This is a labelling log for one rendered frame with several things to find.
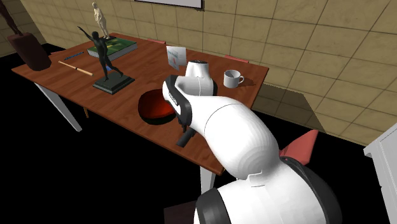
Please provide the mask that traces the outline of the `red bowl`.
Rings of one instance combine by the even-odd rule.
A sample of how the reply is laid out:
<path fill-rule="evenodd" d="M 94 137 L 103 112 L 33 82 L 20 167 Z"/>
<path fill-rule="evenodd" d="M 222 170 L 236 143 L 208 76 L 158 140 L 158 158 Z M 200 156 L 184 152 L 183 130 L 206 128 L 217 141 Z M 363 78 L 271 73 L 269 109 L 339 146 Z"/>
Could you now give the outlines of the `red bowl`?
<path fill-rule="evenodd" d="M 164 99 L 162 89 L 150 90 L 140 96 L 138 113 L 150 125 L 163 125 L 176 117 L 173 108 Z"/>

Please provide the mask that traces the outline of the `white mug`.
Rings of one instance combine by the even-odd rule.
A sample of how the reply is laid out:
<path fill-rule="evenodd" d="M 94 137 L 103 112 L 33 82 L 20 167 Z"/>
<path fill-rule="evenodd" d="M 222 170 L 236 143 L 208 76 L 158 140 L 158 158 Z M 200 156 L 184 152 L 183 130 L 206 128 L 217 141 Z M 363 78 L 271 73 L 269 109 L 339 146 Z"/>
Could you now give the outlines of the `white mug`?
<path fill-rule="evenodd" d="M 224 72 L 223 84 L 227 88 L 237 88 L 244 81 L 244 77 L 237 70 L 227 70 Z"/>

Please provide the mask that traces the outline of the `wooden table with white legs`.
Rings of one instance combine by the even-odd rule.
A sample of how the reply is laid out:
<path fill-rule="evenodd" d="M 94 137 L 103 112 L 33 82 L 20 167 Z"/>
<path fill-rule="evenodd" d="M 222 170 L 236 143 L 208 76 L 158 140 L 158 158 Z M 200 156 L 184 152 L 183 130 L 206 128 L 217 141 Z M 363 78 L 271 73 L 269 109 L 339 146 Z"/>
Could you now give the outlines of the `wooden table with white legs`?
<path fill-rule="evenodd" d="M 114 95 L 92 86 L 103 76 L 98 60 L 85 53 L 85 50 L 93 45 L 92 42 L 51 55 L 52 64 L 48 69 L 33 71 L 27 65 L 22 65 L 14 68 L 13 72 L 34 82 L 47 98 L 64 97 L 199 165 L 201 191 L 206 192 L 213 187 L 215 177 L 222 174 L 224 168 L 211 152 L 205 139 L 196 134 L 184 148 L 181 148 L 176 145 L 183 134 L 177 120 L 165 125 L 149 125 L 141 120 L 137 110 L 138 100 L 143 93 L 161 88 L 168 75 L 183 75 L 186 69 L 182 67 L 177 71 L 168 64 L 165 45 L 139 38 L 133 40 L 137 43 L 137 50 L 114 60 L 113 63 L 135 81 Z M 64 60 L 79 52 L 84 53 Z M 84 69 L 94 76 L 59 64 L 58 61 Z"/>

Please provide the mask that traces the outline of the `black figure statue on base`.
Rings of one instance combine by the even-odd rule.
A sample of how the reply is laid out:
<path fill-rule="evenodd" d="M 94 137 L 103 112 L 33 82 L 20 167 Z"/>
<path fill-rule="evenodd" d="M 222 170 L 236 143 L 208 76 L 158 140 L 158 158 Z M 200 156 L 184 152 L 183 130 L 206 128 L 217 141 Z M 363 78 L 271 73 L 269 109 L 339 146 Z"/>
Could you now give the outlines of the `black figure statue on base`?
<path fill-rule="evenodd" d="M 90 36 L 80 26 L 78 26 L 78 29 L 81 30 L 85 36 L 94 43 L 96 49 L 94 56 L 99 59 L 102 70 L 104 71 L 104 77 L 97 80 L 93 84 L 93 87 L 109 94 L 115 94 L 119 90 L 135 81 L 134 78 L 124 75 L 122 71 L 112 65 L 108 55 L 109 50 L 106 44 L 106 39 L 100 38 L 99 33 L 96 31 L 94 31 Z"/>

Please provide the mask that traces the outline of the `green book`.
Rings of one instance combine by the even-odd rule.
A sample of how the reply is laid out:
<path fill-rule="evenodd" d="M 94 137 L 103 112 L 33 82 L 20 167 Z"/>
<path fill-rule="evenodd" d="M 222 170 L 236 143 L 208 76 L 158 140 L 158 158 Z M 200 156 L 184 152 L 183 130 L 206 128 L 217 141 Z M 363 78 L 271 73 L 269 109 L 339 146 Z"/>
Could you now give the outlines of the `green book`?
<path fill-rule="evenodd" d="M 107 46 L 107 58 L 112 61 L 137 49 L 137 43 L 122 38 L 102 39 Z"/>

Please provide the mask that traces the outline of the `wooden stick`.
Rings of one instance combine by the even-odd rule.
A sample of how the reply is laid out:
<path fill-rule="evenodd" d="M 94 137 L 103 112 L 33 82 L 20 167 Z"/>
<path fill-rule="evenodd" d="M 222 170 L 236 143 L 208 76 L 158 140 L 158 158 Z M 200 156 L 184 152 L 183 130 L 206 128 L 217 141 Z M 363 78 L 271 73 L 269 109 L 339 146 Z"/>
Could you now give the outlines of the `wooden stick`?
<path fill-rule="evenodd" d="M 70 68 L 72 68 L 72 69 L 74 69 L 74 70 L 77 70 L 77 71 L 79 71 L 79 72 L 81 72 L 81 73 L 87 74 L 87 75 L 89 75 L 89 76 L 94 76 L 94 74 L 91 73 L 91 72 L 88 72 L 88 71 L 86 71 L 86 70 L 84 70 L 84 69 L 81 69 L 81 68 L 78 68 L 78 67 L 75 67 L 75 66 L 72 66 L 72 65 L 67 64 L 67 63 L 65 63 L 65 62 L 58 61 L 58 63 L 59 63 L 59 64 L 62 64 L 62 65 L 65 65 L 65 66 L 67 66 L 67 67 L 70 67 Z"/>

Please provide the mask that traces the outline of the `beige standing figure statue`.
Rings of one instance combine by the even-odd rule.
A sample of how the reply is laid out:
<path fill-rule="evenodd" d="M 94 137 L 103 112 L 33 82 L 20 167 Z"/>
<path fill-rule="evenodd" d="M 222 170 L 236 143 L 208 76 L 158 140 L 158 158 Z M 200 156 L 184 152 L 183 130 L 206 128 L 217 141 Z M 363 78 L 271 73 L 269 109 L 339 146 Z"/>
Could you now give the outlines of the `beige standing figure statue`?
<path fill-rule="evenodd" d="M 104 14 L 101 11 L 101 9 L 98 7 L 97 3 L 92 3 L 92 7 L 94 9 L 95 21 L 98 23 L 98 26 L 101 29 L 104 38 L 105 39 L 114 39 L 113 36 L 109 35 L 108 29 L 107 29 L 106 18 L 104 17 Z"/>

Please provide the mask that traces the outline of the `white cabinet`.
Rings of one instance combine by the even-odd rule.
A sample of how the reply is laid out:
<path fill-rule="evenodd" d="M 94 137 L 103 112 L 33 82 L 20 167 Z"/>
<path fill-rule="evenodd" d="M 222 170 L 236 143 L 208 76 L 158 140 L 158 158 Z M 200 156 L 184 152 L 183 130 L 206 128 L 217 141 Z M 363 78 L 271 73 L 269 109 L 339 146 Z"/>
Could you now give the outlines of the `white cabinet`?
<path fill-rule="evenodd" d="M 390 224 L 397 224 L 397 123 L 364 148 L 373 160 Z"/>

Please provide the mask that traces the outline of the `white wall board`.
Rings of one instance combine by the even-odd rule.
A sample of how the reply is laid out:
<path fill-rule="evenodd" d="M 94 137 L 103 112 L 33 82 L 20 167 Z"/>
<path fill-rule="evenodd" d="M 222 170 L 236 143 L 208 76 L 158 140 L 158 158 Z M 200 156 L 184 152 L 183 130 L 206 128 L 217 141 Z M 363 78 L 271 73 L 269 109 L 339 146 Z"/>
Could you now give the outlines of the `white wall board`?
<path fill-rule="evenodd" d="M 135 0 L 144 3 L 165 4 L 187 8 L 202 9 L 204 0 Z"/>

